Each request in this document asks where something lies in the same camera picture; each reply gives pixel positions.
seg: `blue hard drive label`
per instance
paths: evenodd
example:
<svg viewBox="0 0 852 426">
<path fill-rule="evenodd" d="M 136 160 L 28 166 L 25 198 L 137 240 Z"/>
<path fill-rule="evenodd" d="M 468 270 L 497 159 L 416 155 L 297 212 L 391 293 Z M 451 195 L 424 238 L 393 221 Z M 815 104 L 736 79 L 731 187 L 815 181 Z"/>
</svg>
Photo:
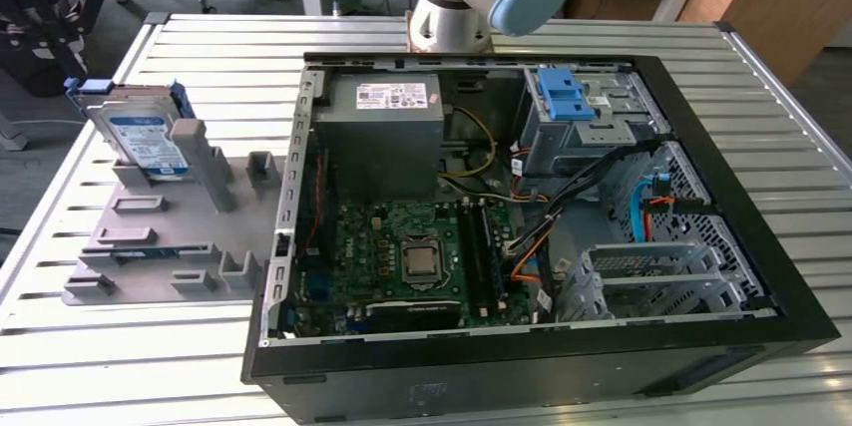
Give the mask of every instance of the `blue hard drive label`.
<svg viewBox="0 0 852 426">
<path fill-rule="evenodd" d="M 168 138 L 169 127 L 160 117 L 113 117 L 109 119 L 116 138 L 136 165 L 159 180 L 180 175 L 189 170 L 180 150 Z"/>
</svg>

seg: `power supply label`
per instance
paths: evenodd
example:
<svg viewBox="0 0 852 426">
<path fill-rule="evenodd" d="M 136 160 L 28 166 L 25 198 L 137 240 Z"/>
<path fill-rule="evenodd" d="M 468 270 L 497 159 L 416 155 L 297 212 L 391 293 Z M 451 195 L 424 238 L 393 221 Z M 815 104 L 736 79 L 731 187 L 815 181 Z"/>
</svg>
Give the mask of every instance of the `power supply label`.
<svg viewBox="0 0 852 426">
<path fill-rule="evenodd" d="M 113 117 L 109 119 L 116 138 L 136 165 L 159 180 L 176 180 L 188 169 L 187 160 L 168 139 L 169 127 L 160 117 Z"/>
<path fill-rule="evenodd" d="M 360 84 L 357 108 L 425 109 L 427 84 Z"/>
</svg>

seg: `motherboard chip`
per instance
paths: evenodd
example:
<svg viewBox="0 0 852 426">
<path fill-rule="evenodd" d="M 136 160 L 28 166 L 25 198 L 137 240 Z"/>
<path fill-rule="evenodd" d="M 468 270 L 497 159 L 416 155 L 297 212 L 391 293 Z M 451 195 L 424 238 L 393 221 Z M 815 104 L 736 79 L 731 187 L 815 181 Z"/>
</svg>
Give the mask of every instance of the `motherboard chip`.
<svg viewBox="0 0 852 426">
<path fill-rule="evenodd" d="M 417 290 L 432 288 L 441 281 L 440 240 L 428 235 L 408 237 L 400 247 L 403 250 L 403 282 Z"/>
<path fill-rule="evenodd" d="M 405 250 L 407 273 L 412 276 L 421 274 L 436 274 L 437 265 L 433 260 L 433 250 L 431 247 L 409 248 Z"/>
</svg>

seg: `white label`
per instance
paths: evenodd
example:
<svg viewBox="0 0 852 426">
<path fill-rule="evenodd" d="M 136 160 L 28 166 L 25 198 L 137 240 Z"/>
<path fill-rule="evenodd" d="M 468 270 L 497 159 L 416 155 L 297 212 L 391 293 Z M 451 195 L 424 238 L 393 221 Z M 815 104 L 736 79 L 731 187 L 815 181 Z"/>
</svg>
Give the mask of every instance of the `white label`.
<svg viewBox="0 0 852 426">
<path fill-rule="evenodd" d="M 145 172 L 160 176 L 187 173 L 187 161 L 167 138 L 169 128 L 160 117 L 113 117 L 109 123 L 121 146 Z"/>
<path fill-rule="evenodd" d="M 567 273 L 571 268 L 571 261 L 564 258 L 560 258 L 556 264 L 553 265 L 553 273 Z"/>
<path fill-rule="evenodd" d="M 585 97 L 585 103 L 592 109 L 604 105 L 609 107 L 609 99 L 605 97 Z"/>
<path fill-rule="evenodd" d="M 541 305 L 541 308 L 544 308 L 544 311 L 549 313 L 549 308 L 553 306 L 553 300 L 549 299 L 549 295 L 544 292 L 541 288 L 537 290 L 537 295 L 535 296 L 535 300 L 537 301 L 537 304 Z"/>
<path fill-rule="evenodd" d="M 119 258 L 141 258 L 145 254 L 140 251 L 116 251 L 113 256 Z"/>
<path fill-rule="evenodd" d="M 357 108 L 425 109 L 427 84 L 360 84 Z"/>
<path fill-rule="evenodd" d="M 523 177 L 523 160 L 511 159 L 511 174 Z"/>
</svg>

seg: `yellow cable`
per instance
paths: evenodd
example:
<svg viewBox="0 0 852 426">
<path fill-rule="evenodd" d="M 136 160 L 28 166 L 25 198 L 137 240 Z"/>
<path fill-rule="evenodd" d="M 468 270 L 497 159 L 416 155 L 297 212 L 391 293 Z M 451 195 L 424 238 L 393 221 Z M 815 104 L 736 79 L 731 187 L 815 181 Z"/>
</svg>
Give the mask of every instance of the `yellow cable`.
<svg viewBox="0 0 852 426">
<path fill-rule="evenodd" d="M 449 178 L 457 178 L 457 177 L 471 177 L 473 175 L 476 175 L 479 172 L 483 172 L 488 167 L 491 167 L 491 164 L 493 163 L 493 158 L 496 157 L 496 142 L 493 141 L 493 135 L 491 134 L 491 131 L 488 130 L 488 127 L 484 125 L 484 123 L 481 122 L 481 120 L 476 117 L 475 114 L 472 114 L 469 112 L 468 109 L 464 109 L 463 107 L 452 107 L 455 110 L 459 110 L 460 112 L 463 112 L 467 117 L 473 120 L 473 122 L 479 125 L 479 127 L 481 128 L 481 131 L 484 132 L 484 134 L 488 136 L 488 144 L 491 145 L 491 152 L 488 153 L 488 160 L 485 160 L 484 164 L 481 165 L 481 167 L 473 169 L 473 170 L 468 170 L 465 172 L 441 172 L 437 174 L 439 177 L 449 177 Z"/>
</svg>

